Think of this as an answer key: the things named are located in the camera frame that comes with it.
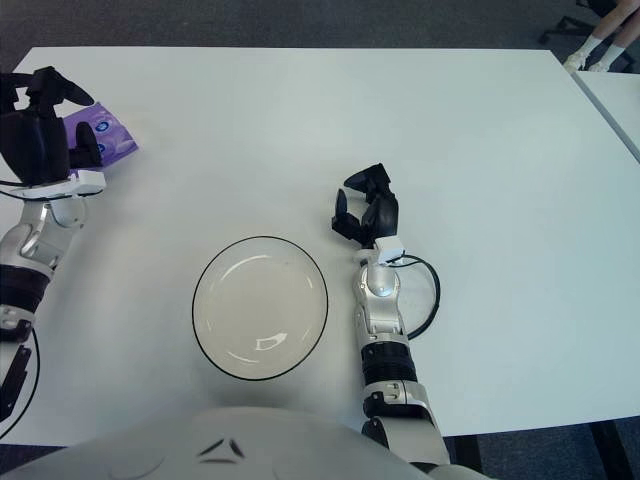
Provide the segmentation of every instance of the black logo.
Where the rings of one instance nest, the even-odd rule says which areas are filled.
[[[202,452],[200,452],[197,457],[204,457],[206,455],[209,455],[211,452],[213,452],[214,450],[216,450],[218,447],[220,446],[224,446],[224,445],[228,445],[229,449],[231,450],[230,453],[224,454],[224,455],[218,455],[217,458],[203,458],[200,460],[200,463],[240,463],[242,461],[242,459],[244,459],[244,453],[242,453],[242,450],[240,450],[240,447],[238,446],[238,443],[233,439],[229,439],[229,440],[225,440],[224,438],[221,438],[220,440],[218,440],[217,442],[215,442],[213,445],[211,445],[208,448],[205,448]]]

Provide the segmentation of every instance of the person's leg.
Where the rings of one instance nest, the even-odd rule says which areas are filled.
[[[620,33],[616,35],[609,49],[605,52],[599,62],[594,63],[590,72],[607,72],[613,61],[618,58],[625,49],[640,37],[640,9],[627,20]]]
[[[591,54],[602,40],[611,35],[633,12],[640,8],[640,0],[619,0],[618,6],[611,10],[593,30],[584,44],[575,52],[569,55],[564,62],[564,68],[573,73],[584,67],[587,57]]]
[[[600,40],[604,40],[615,32],[616,29],[622,25],[622,22],[638,8],[640,8],[640,0],[620,0],[618,6],[600,20],[600,23],[591,35]]]

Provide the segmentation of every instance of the white sneaker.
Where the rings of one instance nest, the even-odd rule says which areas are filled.
[[[567,58],[567,61],[562,64],[564,69],[569,73],[577,72],[584,68],[584,64],[587,62],[588,55],[577,51],[576,53],[572,53]]]
[[[608,72],[609,67],[607,67],[602,62],[596,62],[589,67],[589,71],[590,72]]]

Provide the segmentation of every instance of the chair leg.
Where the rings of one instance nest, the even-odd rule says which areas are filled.
[[[633,58],[627,52],[622,52],[622,55],[620,56],[627,62],[627,66],[622,69],[622,72],[633,73],[633,65],[636,63],[635,58]]]

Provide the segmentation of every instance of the white bowl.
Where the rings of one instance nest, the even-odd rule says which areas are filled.
[[[244,380],[266,380],[300,364],[327,320],[327,286],[296,244],[251,237],[220,252],[193,297],[193,329],[207,358]]]

